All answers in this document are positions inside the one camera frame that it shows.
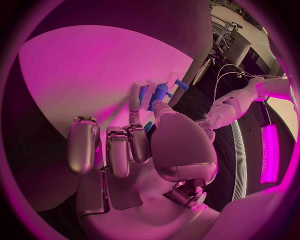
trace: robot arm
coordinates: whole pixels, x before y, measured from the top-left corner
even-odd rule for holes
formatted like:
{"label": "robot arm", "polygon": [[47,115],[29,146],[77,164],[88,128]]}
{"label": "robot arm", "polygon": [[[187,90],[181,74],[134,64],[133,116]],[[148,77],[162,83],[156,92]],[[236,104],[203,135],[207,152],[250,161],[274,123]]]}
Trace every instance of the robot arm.
{"label": "robot arm", "polygon": [[231,91],[214,101],[210,111],[204,115],[204,119],[196,122],[213,142],[215,138],[211,133],[213,129],[231,124],[248,111],[252,102],[264,101],[267,97],[292,101],[289,81],[280,77],[271,79],[254,77],[246,87]]}

